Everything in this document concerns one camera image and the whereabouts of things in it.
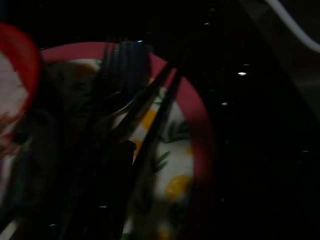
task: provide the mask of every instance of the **dark table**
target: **dark table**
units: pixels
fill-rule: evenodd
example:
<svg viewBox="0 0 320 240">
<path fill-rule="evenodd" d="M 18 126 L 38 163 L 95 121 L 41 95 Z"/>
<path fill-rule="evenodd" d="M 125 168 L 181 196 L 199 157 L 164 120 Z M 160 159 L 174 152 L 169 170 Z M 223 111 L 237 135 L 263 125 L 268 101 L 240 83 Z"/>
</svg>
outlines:
<svg viewBox="0 0 320 240">
<path fill-rule="evenodd" d="M 194 43 L 185 75 L 201 95 L 217 139 L 208 234 L 315 238 L 319 124 L 237 1 L 10 5 L 8 22 L 40 49 L 126 36 L 168 59 L 186 33 L 205 32 Z"/>
</svg>

